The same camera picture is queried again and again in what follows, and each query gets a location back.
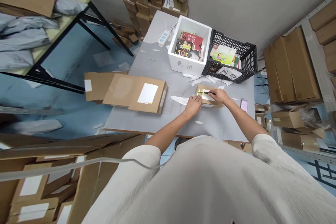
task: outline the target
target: white table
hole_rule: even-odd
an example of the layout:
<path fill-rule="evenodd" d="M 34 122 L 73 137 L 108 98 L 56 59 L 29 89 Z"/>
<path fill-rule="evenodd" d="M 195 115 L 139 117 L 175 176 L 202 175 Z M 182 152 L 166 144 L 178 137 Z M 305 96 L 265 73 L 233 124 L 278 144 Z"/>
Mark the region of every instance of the white table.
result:
<path fill-rule="evenodd" d="M 146 113 L 128 110 L 122 107 L 113 107 L 105 124 L 105 130 L 132 132 L 141 134 L 153 134 L 177 117 L 185 106 L 173 101 L 171 96 L 190 97 L 195 95 L 197 85 L 192 86 L 190 78 L 183 77 L 182 73 L 171 70 L 168 60 L 168 50 L 157 43 L 163 31 L 170 29 L 178 21 L 161 11 L 157 11 L 150 25 L 147 35 L 136 56 L 129 75 L 145 76 L 165 80 L 168 84 L 168 92 L 163 106 L 162 114 Z M 213 84 L 201 82 L 201 84 L 219 87 L 224 83 Z M 225 87 L 231 98 L 240 105 L 241 99 L 248 101 L 247 113 L 254 118 L 254 81 L 250 78 L 242 84 L 231 84 Z M 210 135 L 218 139 L 246 141 L 235 119 L 226 108 L 203 107 L 197 116 L 192 118 L 178 132 L 179 137 L 192 138 L 199 135 Z"/>

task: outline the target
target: shelving unit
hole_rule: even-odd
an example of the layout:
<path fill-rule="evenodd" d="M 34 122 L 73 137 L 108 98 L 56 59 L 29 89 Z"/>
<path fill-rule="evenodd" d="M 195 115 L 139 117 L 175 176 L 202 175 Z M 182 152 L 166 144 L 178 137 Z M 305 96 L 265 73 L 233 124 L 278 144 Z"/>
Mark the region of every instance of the shelving unit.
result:
<path fill-rule="evenodd" d="M 325 6 L 331 3 L 333 0 L 325 0 L 322 4 L 320 4 L 316 9 L 314 9 L 310 14 L 308 14 L 304 19 L 302 19 L 299 23 L 297 23 L 293 28 L 291 28 L 288 32 L 284 34 L 287 36 L 297 27 L 302 27 L 304 37 L 306 39 L 307 47 L 310 53 L 311 61 L 315 69 L 315 74 L 317 78 L 317 82 L 320 86 L 322 98 L 324 105 L 326 107 L 326 111 L 328 113 L 328 118 L 330 121 L 330 125 L 332 127 L 332 131 L 336 138 L 336 122 L 333 117 L 333 111 L 336 111 L 336 99 L 333 93 L 334 86 L 330 81 L 330 78 L 333 77 L 327 70 L 327 65 L 325 62 L 325 54 L 323 51 L 323 46 L 320 45 L 317 40 L 317 36 L 310 25 L 309 20 L 316 15 L 319 11 L 321 11 Z M 271 111 L 275 112 L 281 110 L 282 107 L 272 104 Z M 297 154 L 302 155 L 302 157 L 307 161 L 318 160 L 323 161 L 328 164 L 335 165 L 336 164 L 336 155 L 324 153 L 324 152 L 307 152 L 299 149 L 290 148 L 282 145 L 281 138 L 281 127 L 274 127 L 274 138 L 279 146 L 287 151 L 291 151 Z"/>

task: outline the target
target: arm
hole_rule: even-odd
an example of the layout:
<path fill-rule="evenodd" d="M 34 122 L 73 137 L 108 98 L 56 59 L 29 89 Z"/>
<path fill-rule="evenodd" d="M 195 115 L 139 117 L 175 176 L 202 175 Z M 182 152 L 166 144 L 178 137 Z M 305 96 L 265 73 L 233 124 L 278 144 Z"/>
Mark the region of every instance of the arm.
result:
<path fill-rule="evenodd" d="M 266 130 L 244 110 L 242 110 L 224 90 L 213 89 L 209 91 L 209 95 L 215 101 L 223 103 L 230 110 L 239 128 L 250 143 L 256 135 L 267 134 Z"/>
<path fill-rule="evenodd" d="M 185 110 L 173 121 L 156 132 L 145 145 L 156 146 L 160 149 L 161 154 L 164 153 L 172 143 L 174 137 L 176 137 L 178 131 L 201 110 L 201 105 L 201 96 L 190 96 Z"/>

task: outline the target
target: electrical cord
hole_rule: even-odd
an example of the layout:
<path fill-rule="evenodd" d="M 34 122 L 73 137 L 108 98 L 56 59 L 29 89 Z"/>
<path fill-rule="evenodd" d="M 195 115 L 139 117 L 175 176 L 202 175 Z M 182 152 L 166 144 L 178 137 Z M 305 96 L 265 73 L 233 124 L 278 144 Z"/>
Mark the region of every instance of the electrical cord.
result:
<path fill-rule="evenodd" d="M 108 157 L 108 158 L 99 157 L 96 159 L 86 160 L 80 163 L 71 163 L 71 164 L 66 164 L 66 165 L 56 166 L 56 167 L 51 167 L 51 168 L 43 168 L 43 169 L 28 170 L 28 171 L 17 171 L 17 172 L 10 171 L 10 172 L 5 172 L 5 173 L 0 173 L 0 182 L 23 179 L 23 178 L 25 179 L 27 177 L 35 177 L 35 176 L 41 176 L 41 175 L 46 175 L 46 174 L 58 173 L 58 172 L 65 172 L 67 170 L 77 169 L 77 168 L 81 168 L 86 165 L 91 165 L 91 164 L 100 163 L 100 162 L 106 162 L 106 163 L 135 162 L 136 164 L 140 165 L 141 167 L 147 170 L 155 170 L 157 168 L 160 168 L 161 166 L 164 166 L 172 158 L 173 154 L 170 156 L 170 158 L 165 163 L 159 166 L 155 166 L 155 167 L 148 167 L 135 159 L 115 159 L 111 157 Z"/>

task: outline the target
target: white label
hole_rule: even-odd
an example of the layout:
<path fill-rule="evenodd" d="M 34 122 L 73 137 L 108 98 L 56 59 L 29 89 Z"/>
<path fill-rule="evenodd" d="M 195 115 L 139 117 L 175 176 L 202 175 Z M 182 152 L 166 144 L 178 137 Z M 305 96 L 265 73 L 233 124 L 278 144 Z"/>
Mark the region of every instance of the white label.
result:
<path fill-rule="evenodd" d="M 46 211 L 49 209 L 49 203 L 30 205 L 21 207 L 20 214 L 27 214 L 30 212 Z"/>
<path fill-rule="evenodd" d="M 63 207 L 56 224 L 67 224 L 72 204 Z"/>
<path fill-rule="evenodd" d="M 324 102 L 331 102 L 331 96 L 330 95 L 325 95 L 324 96 Z"/>
<path fill-rule="evenodd" d="M 145 83 L 143 86 L 144 87 L 141 90 L 138 102 L 145 104 L 152 104 L 159 86 L 149 83 Z"/>
<path fill-rule="evenodd" d="M 41 180 L 42 175 L 26 178 L 24 180 L 20 196 L 36 194 L 40 187 Z"/>
<path fill-rule="evenodd" d="M 206 103 L 204 103 L 204 104 L 202 104 L 202 107 L 213 107 L 214 105 L 210 105 L 210 104 L 206 104 Z"/>
<path fill-rule="evenodd" d="M 64 185 L 61 188 L 58 188 L 56 191 L 52 192 L 51 194 L 56 194 L 56 193 L 60 193 L 63 192 L 65 189 L 67 189 L 69 186 L 71 185 Z"/>
<path fill-rule="evenodd" d="M 51 158 L 65 158 L 70 155 L 58 155 L 58 156 L 45 156 L 43 159 L 51 159 Z"/>
<path fill-rule="evenodd" d="M 55 180 L 57 180 L 57 179 L 59 179 L 59 178 L 65 176 L 65 175 L 67 175 L 67 174 L 69 174 L 70 172 L 71 172 L 71 171 L 66 170 L 66 171 L 61 171 L 61 172 L 58 172 L 58 173 L 51 173 L 51 174 L 49 175 L 47 184 L 49 184 L 49 183 L 51 183 L 51 182 L 53 182 L 53 181 L 55 181 Z"/>
<path fill-rule="evenodd" d="M 167 0 L 168 5 L 174 8 L 174 0 Z"/>
<path fill-rule="evenodd" d="M 232 69 L 232 68 L 227 68 L 225 66 L 223 66 L 222 68 L 220 68 L 217 72 L 217 74 L 223 74 L 226 77 L 228 77 L 231 80 L 235 80 L 237 78 L 239 78 L 242 73 L 237 71 L 236 69 Z"/>
<path fill-rule="evenodd" d="M 161 98 L 161 102 L 160 102 L 160 107 L 163 106 L 163 102 L 164 102 L 164 100 L 165 100 L 165 97 L 166 97 L 166 90 L 164 89 L 164 90 L 163 90 L 163 94 L 162 94 L 162 98 Z"/>
<path fill-rule="evenodd" d="M 214 99 L 212 99 L 212 97 L 210 96 L 210 95 L 208 95 L 208 94 L 202 94 L 202 99 L 203 100 L 211 100 L 211 101 L 214 101 L 215 102 L 215 100 Z"/>
<path fill-rule="evenodd" d="M 85 92 L 92 91 L 91 80 L 84 80 Z"/>
<path fill-rule="evenodd" d="M 47 210 L 20 214 L 18 222 L 30 221 L 33 219 L 41 219 L 46 215 L 46 212 Z"/>

